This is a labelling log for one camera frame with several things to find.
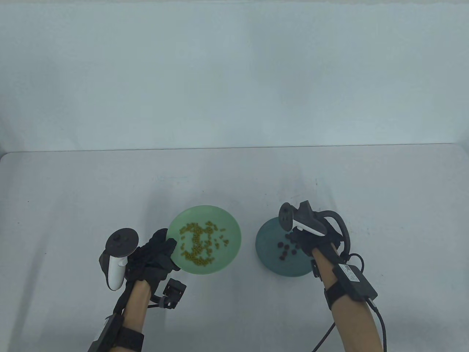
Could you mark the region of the person's left hand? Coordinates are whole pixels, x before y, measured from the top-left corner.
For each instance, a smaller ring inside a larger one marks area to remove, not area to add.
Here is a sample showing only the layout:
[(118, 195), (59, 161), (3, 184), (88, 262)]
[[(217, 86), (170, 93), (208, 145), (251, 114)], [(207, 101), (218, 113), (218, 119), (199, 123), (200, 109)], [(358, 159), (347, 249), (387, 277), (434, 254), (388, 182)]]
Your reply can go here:
[(128, 257), (125, 278), (128, 282), (146, 281), (155, 291), (161, 281), (180, 268), (171, 259), (177, 241), (166, 238), (167, 228), (157, 230), (143, 246)]

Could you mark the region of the person's right hand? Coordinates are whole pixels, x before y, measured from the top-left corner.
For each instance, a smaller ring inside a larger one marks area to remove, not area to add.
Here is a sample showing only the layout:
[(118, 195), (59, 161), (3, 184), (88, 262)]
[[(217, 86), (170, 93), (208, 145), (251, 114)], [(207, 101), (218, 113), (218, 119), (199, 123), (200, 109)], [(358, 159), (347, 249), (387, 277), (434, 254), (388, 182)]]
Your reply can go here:
[(326, 218), (319, 218), (319, 223), (325, 227), (326, 235), (318, 236), (306, 230), (294, 228), (289, 239), (300, 246), (306, 255), (312, 257), (314, 249), (326, 257), (333, 264), (345, 264), (350, 253), (350, 235), (343, 221), (335, 219), (340, 231), (335, 230)]

